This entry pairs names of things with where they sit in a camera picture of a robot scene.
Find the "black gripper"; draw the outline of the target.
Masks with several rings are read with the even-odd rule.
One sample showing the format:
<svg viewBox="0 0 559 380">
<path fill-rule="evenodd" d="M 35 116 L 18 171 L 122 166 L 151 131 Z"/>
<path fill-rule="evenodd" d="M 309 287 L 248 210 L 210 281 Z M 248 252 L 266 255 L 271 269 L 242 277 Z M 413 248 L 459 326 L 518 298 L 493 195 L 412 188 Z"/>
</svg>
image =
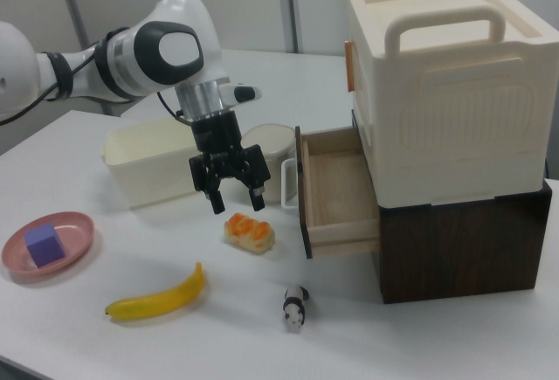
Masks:
<svg viewBox="0 0 559 380">
<path fill-rule="evenodd" d="M 241 146 L 242 135 L 236 114 L 229 111 L 193 121 L 191 130 L 197 150 L 201 153 L 189 159 L 193 185 L 196 191 L 205 194 L 213 212 L 220 214 L 225 207 L 219 191 L 221 179 L 207 155 L 228 152 L 231 176 L 248 189 L 253 210 L 264 209 L 263 194 L 270 171 L 258 144 L 248 148 Z"/>
</svg>

